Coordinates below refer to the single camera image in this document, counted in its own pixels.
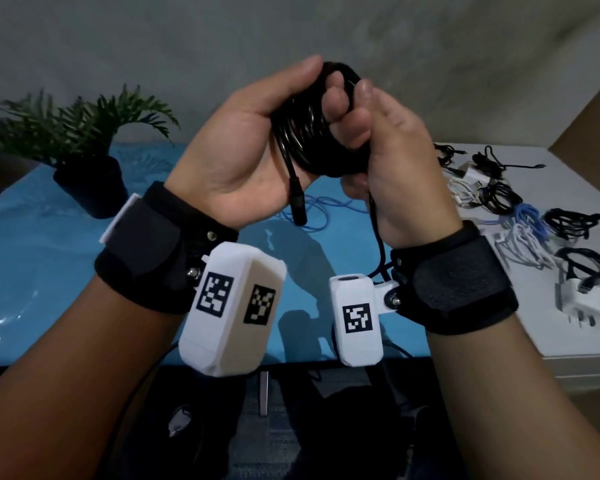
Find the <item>black and white square marker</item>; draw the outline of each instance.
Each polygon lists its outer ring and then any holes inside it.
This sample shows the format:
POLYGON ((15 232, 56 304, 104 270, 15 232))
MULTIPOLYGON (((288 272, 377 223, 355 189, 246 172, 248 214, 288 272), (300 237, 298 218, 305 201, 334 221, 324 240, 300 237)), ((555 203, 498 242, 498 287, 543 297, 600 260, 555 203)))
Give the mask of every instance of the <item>black and white square marker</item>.
POLYGON ((209 271, 204 286, 198 289, 200 298, 196 308, 210 315, 221 317, 232 284, 233 278, 231 276, 209 271))
POLYGON ((373 330, 368 303, 343 306, 342 314, 344 315, 344 329, 347 333, 373 330))
POLYGON ((266 325, 271 314, 273 300, 276 291, 266 286, 256 285, 251 292, 247 313, 244 315, 244 323, 254 325, 266 325))

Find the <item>concrete wall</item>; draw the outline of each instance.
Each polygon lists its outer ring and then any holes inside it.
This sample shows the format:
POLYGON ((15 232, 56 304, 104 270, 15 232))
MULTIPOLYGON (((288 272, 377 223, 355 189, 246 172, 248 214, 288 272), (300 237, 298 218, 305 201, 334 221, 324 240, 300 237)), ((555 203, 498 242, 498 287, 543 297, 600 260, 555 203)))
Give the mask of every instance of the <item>concrete wall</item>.
POLYGON ((316 52, 439 141, 549 146, 600 88, 600 0, 0 0, 0 100, 140 84, 183 142, 234 89, 316 52))

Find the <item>blue table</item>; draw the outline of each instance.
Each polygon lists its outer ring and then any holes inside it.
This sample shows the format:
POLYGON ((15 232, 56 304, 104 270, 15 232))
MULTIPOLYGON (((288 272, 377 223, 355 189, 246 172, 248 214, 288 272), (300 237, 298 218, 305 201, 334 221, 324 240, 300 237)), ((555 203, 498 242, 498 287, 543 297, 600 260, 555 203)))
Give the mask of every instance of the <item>blue table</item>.
MULTIPOLYGON (((129 192, 142 195, 167 177, 183 151, 170 144, 126 144, 114 145, 111 154, 129 192)), ((98 239, 109 220, 89 217, 56 185, 53 171, 40 166, 0 195, 0 365, 16 361, 64 312, 91 279, 102 249, 98 239)), ((320 178, 308 192, 346 200, 332 178, 320 178)), ((288 266, 265 364, 334 359, 329 277, 369 273, 378 264, 368 216, 346 208, 329 212, 331 223, 316 233, 280 217, 240 233, 239 242, 288 266)), ((319 210, 309 212, 309 224, 323 222, 319 210)), ((381 323, 394 343, 415 356, 429 355, 423 327, 397 314, 382 316, 381 323)), ((166 362, 182 363, 177 352, 166 362)))

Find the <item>person's left hand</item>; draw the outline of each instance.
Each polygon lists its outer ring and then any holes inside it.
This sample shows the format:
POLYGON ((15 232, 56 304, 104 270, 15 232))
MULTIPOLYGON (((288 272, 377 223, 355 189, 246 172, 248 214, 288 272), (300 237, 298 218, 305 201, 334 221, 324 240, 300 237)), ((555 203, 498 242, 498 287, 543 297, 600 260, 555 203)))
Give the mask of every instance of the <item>person's left hand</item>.
MULTIPOLYGON (((322 70, 319 55, 243 88, 229 97, 193 138, 164 186, 188 204, 240 230, 275 215, 288 203, 288 174, 271 134, 269 116, 308 88, 322 70)), ((355 107, 340 72, 327 78, 322 112, 343 145, 358 148, 371 134, 371 113, 355 107)), ((354 101, 363 97, 360 85, 354 101)), ((307 188, 317 176, 294 162, 307 188)))

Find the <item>cable connector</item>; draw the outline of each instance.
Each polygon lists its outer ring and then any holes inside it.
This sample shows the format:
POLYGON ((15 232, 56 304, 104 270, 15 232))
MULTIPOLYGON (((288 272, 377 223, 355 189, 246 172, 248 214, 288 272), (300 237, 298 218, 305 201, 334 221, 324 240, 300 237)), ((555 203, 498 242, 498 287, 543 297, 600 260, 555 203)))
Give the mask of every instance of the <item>cable connector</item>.
POLYGON ((588 322, 595 326, 600 319, 600 287, 589 288, 590 283, 583 283, 587 279, 571 278, 561 284, 562 311, 570 317, 577 317, 581 324, 588 322))
POLYGON ((306 208, 304 207, 304 190, 298 177, 289 178, 289 205, 294 224, 303 226, 306 224, 306 208))

